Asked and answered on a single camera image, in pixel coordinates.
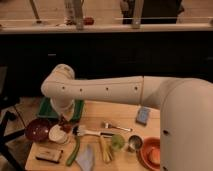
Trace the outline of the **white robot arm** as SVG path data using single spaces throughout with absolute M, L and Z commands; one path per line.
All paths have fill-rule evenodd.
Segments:
M 197 78 L 132 76 L 78 80 L 58 64 L 41 92 L 59 114 L 74 100 L 143 105 L 160 111 L 160 170 L 213 171 L 213 83 Z

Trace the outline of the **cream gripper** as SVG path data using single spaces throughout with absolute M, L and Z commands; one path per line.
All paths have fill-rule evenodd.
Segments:
M 73 118 L 73 115 L 74 115 L 73 108 L 59 110 L 59 116 L 61 120 L 70 121 Z

